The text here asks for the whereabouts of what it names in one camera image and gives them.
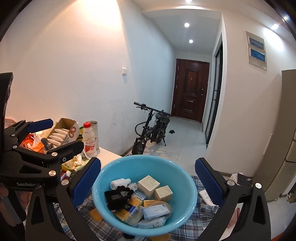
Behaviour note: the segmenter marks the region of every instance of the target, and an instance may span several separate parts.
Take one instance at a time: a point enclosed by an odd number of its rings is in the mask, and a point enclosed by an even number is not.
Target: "light switch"
[[[126,68],[122,68],[122,75],[123,76],[126,76],[128,73],[127,69]]]

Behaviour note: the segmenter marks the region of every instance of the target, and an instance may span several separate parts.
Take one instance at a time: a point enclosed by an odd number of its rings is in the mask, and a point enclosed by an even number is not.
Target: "red bottle cap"
[[[83,127],[84,128],[90,128],[91,127],[91,124],[89,122],[84,122],[83,123]]]

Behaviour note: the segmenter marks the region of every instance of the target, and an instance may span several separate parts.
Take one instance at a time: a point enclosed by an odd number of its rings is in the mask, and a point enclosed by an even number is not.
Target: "brown door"
[[[202,121],[210,63],[177,59],[172,115]]]

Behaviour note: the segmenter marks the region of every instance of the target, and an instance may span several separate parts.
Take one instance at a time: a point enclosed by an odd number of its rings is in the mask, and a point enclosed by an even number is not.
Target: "ceiling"
[[[171,9],[146,15],[165,35],[176,51],[212,55],[221,13],[215,11]]]
[[[251,18],[267,28],[277,23],[279,28],[275,33],[286,39],[296,47],[296,41],[284,24],[277,12],[264,0],[192,0],[187,3],[185,0],[133,0],[142,13],[149,17],[155,12],[168,9],[203,9],[213,11],[230,11]]]

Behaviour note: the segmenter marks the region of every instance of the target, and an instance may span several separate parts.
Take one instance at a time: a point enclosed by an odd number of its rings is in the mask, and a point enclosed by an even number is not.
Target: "white table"
[[[101,160],[101,168],[102,168],[103,166],[107,165],[108,163],[110,163],[122,156],[119,156],[111,151],[105,150],[102,147],[100,147],[100,152],[96,157]]]

